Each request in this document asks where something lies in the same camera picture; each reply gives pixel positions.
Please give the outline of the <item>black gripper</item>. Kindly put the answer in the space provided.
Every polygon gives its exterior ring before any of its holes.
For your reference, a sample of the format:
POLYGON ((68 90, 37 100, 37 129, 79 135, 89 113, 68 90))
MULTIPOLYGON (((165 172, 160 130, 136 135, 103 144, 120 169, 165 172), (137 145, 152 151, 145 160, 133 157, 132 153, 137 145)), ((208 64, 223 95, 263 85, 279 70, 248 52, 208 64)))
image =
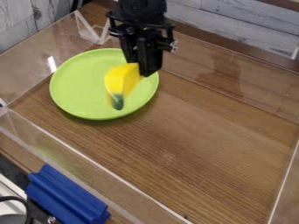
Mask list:
POLYGON ((129 21, 120 12, 107 12, 109 35, 119 38, 128 63, 137 62, 141 76, 151 76, 163 66, 163 51, 176 49, 173 22, 165 16, 145 22, 129 21))

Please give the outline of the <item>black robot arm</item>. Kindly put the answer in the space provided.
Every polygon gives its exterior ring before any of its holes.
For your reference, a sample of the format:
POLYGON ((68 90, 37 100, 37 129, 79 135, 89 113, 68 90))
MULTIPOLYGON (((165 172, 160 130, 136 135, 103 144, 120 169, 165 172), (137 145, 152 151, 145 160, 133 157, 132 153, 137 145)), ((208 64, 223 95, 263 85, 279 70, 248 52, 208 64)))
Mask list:
POLYGON ((117 0, 107 12, 109 34, 119 39, 125 61, 148 77, 163 67, 164 51, 176 49, 173 22, 165 17, 165 0, 117 0))

